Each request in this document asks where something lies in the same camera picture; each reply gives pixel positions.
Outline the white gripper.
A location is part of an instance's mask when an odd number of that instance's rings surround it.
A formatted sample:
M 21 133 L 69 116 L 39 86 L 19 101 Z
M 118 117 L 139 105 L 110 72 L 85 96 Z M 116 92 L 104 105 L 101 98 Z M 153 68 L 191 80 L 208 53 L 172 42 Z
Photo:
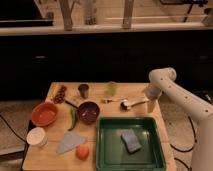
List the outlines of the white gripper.
M 156 106 L 156 99 L 161 96 L 162 91 L 158 87 L 154 86 L 152 83 L 149 83 L 148 86 L 143 90 L 143 92 L 149 99 L 149 101 L 147 102 L 147 112 L 152 113 Z

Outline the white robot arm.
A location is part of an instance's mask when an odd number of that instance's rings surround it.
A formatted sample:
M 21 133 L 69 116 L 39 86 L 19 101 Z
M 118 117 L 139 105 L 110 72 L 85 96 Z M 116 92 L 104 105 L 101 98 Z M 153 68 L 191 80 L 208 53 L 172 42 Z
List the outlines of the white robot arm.
M 154 69 L 144 93 L 149 100 L 164 92 L 198 125 L 190 171 L 213 171 L 213 105 L 175 83 L 177 74 L 171 68 Z

